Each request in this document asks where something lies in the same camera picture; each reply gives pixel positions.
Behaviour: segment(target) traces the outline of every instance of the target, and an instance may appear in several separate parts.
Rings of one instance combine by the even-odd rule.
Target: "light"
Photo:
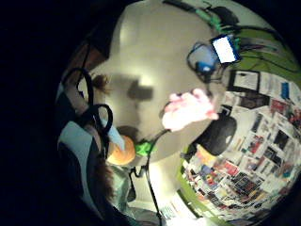
[[[230,63],[238,59],[229,37],[224,36],[214,39],[213,46],[221,63]]]

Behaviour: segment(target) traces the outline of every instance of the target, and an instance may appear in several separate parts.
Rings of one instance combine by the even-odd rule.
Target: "wire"
[[[200,41],[197,41],[197,42],[194,44],[192,50],[188,53],[188,55],[187,55],[187,57],[186,57],[186,62],[187,62],[188,67],[189,67],[192,71],[194,71],[194,72],[197,72],[197,69],[191,64],[191,62],[190,62],[189,59],[190,59],[190,56],[191,56],[197,49],[199,49],[199,48],[202,47],[202,46],[206,46],[206,47],[207,47],[207,45],[206,45],[205,43],[202,43],[202,42],[200,42]]]
[[[88,55],[90,53],[90,47],[91,47],[91,44],[90,44],[90,41],[87,39],[87,51],[86,51],[86,54],[85,54],[85,57],[84,57],[84,60],[83,60],[83,63],[82,63],[82,69],[84,69],[86,67],[86,63],[87,63],[87,58],[88,58]],[[79,86],[79,83],[80,81],[82,80],[82,72],[80,72],[79,76],[78,76],[78,80],[77,80],[77,83],[76,83],[76,87],[78,88]]]
[[[273,60],[264,58],[263,56],[242,56],[242,57],[246,57],[246,58],[257,58],[257,59],[266,61],[266,62],[268,62],[268,63],[270,63],[270,64],[273,64],[273,65],[279,67],[280,69],[283,69],[283,70],[288,71],[288,72],[290,72],[290,73],[300,73],[300,70],[292,70],[292,69],[286,68],[286,67],[284,67],[284,66],[282,66],[282,65],[277,64],[277,63],[274,62]]]

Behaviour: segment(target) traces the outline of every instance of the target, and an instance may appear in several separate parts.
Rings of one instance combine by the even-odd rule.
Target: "picture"
[[[287,144],[289,140],[289,136],[287,136],[283,131],[279,130],[276,138],[274,140],[274,143],[281,149],[283,150],[285,145]]]
[[[258,162],[259,160],[256,158],[244,156],[239,165],[239,169],[246,172],[252,172],[253,170],[256,170]]]
[[[298,130],[301,130],[301,109],[292,107],[288,113],[289,122]]]
[[[239,106],[248,109],[254,109],[260,106],[269,105],[270,98],[255,92],[246,92],[245,96],[241,96]]]
[[[279,100],[272,99],[270,104],[270,109],[273,114],[275,112],[278,112],[281,115],[287,115],[287,112],[289,110],[289,105]]]
[[[223,161],[220,165],[216,165],[215,169],[227,173],[230,176],[235,176],[239,172],[238,167],[230,161]]]

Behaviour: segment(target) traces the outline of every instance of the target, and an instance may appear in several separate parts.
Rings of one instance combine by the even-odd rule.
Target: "blue object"
[[[290,98],[289,83],[282,83],[281,84],[281,97],[283,99],[289,99]]]
[[[214,70],[214,65],[199,61],[196,63],[196,70],[199,73],[209,73]]]
[[[107,124],[107,121],[104,119],[101,119],[101,120],[102,120],[103,126],[105,127]],[[109,136],[109,138],[111,139],[111,141],[113,143],[116,143],[124,151],[124,149],[125,149],[124,140],[114,125],[111,126],[107,135]]]

